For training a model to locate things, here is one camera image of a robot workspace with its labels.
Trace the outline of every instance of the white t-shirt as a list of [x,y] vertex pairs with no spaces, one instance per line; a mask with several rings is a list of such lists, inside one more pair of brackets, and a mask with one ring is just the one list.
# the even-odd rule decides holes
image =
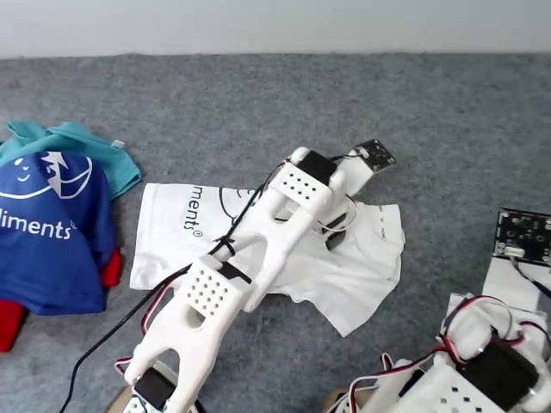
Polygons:
[[[150,289],[207,253],[224,235],[253,191],[189,184],[145,186],[130,287]],[[357,204],[354,224],[334,250],[311,229],[297,243],[269,293],[311,301],[342,336],[365,323],[396,287],[404,249],[397,205]],[[258,265],[254,249],[232,263],[245,271]]]

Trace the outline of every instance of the teal t-shirt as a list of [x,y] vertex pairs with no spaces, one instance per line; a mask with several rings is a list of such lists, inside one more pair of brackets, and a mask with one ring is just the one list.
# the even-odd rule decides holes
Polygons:
[[141,181],[141,172],[124,150],[78,123],[65,122],[46,129],[34,122],[8,122],[7,127],[13,136],[0,144],[0,166],[31,153],[69,152],[99,162],[108,180],[111,199]]

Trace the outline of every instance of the t-shirt sleeve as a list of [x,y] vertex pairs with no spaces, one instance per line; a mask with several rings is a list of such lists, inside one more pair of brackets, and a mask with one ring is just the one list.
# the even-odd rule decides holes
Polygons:
[[111,197],[107,179],[99,163],[94,163],[89,213],[81,232],[88,240],[98,271],[105,267],[115,248],[115,229],[111,219]]

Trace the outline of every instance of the folded t-shirt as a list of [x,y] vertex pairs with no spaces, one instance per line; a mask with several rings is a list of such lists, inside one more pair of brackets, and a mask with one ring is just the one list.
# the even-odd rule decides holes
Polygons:
[[141,181],[133,160],[118,145],[92,134],[84,126],[64,122],[46,129],[35,122],[8,122],[13,136],[0,145],[0,165],[39,151],[74,153],[95,159],[107,177],[111,198],[124,194]]
[[100,164],[38,152],[0,167],[0,299],[40,315],[100,312],[115,232]]

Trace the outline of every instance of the cartoon face logo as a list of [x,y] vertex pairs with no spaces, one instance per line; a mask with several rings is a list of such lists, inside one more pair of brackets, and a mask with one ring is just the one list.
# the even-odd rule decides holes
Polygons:
[[222,212],[232,221],[232,225],[235,224],[235,220],[254,192],[252,189],[218,188],[220,207]]
[[68,200],[86,188],[91,174],[88,157],[71,157],[67,163],[61,152],[35,153],[0,168],[0,197],[24,200],[53,190]]

